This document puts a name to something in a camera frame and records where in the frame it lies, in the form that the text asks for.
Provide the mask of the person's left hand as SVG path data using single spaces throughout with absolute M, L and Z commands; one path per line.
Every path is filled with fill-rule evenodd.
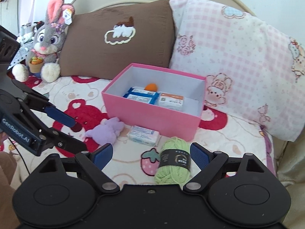
M 8 135 L 4 132 L 0 133 L 0 151 L 4 149 L 4 142 L 8 139 Z

